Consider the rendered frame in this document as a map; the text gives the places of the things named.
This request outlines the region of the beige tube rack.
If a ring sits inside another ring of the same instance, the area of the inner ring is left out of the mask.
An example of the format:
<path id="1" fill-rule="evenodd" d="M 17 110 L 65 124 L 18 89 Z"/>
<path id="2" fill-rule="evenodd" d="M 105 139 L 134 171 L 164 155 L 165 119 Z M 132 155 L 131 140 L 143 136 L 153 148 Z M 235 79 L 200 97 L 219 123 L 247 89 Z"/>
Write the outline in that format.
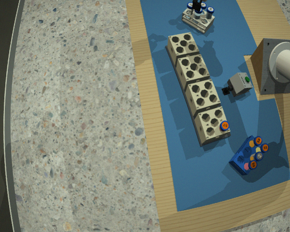
<path id="1" fill-rule="evenodd" d="M 195 19 L 194 18 L 194 12 L 195 10 L 193 9 L 193 14 L 192 15 L 188 15 L 187 14 L 187 9 L 182 13 L 182 21 L 186 22 L 187 24 L 191 25 L 192 27 L 196 28 L 197 30 L 199 30 L 202 33 L 206 33 L 208 31 L 208 29 L 212 26 L 215 17 L 212 16 L 211 19 L 207 19 L 206 16 L 206 11 L 204 12 L 204 15 L 201 15 L 200 19 Z M 190 17 L 191 19 L 186 18 L 186 16 Z M 193 22 L 193 20 L 197 21 L 198 24 L 196 24 L 195 22 Z M 206 20 L 207 23 L 204 21 Z"/>

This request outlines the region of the blue tube rack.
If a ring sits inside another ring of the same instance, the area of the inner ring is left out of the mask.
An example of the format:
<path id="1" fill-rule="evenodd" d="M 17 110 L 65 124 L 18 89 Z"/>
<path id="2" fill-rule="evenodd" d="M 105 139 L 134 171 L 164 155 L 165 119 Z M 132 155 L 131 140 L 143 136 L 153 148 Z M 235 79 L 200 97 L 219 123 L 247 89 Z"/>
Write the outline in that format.
<path id="1" fill-rule="evenodd" d="M 252 154 L 256 153 L 256 148 L 251 147 L 249 145 L 249 142 L 254 139 L 254 136 L 251 135 L 246 140 L 244 143 L 241 145 L 241 147 L 238 149 L 238 151 L 235 153 L 235 155 L 231 158 L 229 163 L 241 174 L 241 175 L 248 175 L 251 170 L 246 170 L 244 168 L 244 164 L 247 162 L 250 162 L 250 156 Z"/>

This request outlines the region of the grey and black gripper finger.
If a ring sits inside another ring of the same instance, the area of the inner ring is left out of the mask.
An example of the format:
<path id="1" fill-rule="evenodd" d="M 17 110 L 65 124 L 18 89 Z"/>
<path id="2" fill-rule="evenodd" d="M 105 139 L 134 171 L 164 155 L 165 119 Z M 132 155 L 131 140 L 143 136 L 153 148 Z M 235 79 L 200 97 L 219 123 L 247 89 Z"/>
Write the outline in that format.
<path id="1" fill-rule="evenodd" d="M 201 10 L 202 0 L 200 0 L 200 2 L 198 2 L 198 0 L 193 0 L 192 2 L 193 2 L 192 9 L 194 9 L 194 10 L 199 12 Z"/>

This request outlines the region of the small grey sloped desk with green button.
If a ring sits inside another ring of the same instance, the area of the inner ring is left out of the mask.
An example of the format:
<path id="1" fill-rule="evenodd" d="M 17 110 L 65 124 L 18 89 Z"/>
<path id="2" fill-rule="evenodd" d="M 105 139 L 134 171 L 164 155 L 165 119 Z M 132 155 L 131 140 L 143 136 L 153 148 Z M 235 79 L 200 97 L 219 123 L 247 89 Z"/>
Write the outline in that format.
<path id="1" fill-rule="evenodd" d="M 249 92 L 253 88 L 250 79 L 246 72 L 238 72 L 232 76 L 228 81 L 228 87 L 222 88 L 223 94 L 233 94 L 233 97 Z"/>

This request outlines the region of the blue bench mat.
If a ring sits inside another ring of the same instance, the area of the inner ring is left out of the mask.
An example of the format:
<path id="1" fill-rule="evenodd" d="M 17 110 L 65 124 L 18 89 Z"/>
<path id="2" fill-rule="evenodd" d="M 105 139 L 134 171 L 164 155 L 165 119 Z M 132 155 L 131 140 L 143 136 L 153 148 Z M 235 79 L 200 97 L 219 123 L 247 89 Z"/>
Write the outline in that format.
<path id="1" fill-rule="evenodd" d="M 290 167 L 275 98 L 257 100 L 245 55 L 257 48 L 236 0 L 207 0 L 214 8 L 204 34 L 182 21 L 193 0 L 140 0 L 159 92 L 177 211 L 222 202 L 290 180 Z M 206 9 L 207 9 L 206 7 Z M 207 10 L 205 11 L 207 12 Z M 165 48 L 168 36 L 190 32 L 217 91 L 231 136 L 200 146 L 182 89 Z M 236 73 L 253 86 L 233 97 L 222 88 Z M 241 175 L 229 161 L 246 138 L 260 136 L 269 150 L 257 168 Z"/>

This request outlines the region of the sample tube with blue cap and orange dot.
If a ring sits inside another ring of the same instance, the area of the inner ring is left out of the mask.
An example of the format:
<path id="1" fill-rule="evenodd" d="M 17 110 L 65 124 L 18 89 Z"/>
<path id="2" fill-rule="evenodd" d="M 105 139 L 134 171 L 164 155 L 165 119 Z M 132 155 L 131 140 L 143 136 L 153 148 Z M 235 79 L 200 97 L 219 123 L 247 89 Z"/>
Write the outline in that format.
<path id="1" fill-rule="evenodd" d="M 229 127 L 230 127 L 230 124 L 226 120 L 222 121 L 221 124 L 219 125 L 220 131 L 227 131 Z"/>

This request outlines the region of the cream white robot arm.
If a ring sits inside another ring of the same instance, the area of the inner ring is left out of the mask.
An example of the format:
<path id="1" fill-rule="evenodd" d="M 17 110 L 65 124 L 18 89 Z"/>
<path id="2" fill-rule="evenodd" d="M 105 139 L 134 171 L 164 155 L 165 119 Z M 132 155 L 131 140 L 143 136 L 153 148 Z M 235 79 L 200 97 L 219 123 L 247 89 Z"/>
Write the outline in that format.
<path id="1" fill-rule="evenodd" d="M 271 52 L 269 70 L 272 77 L 281 83 L 290 81 L 290 43 L 282 42 Z"/>

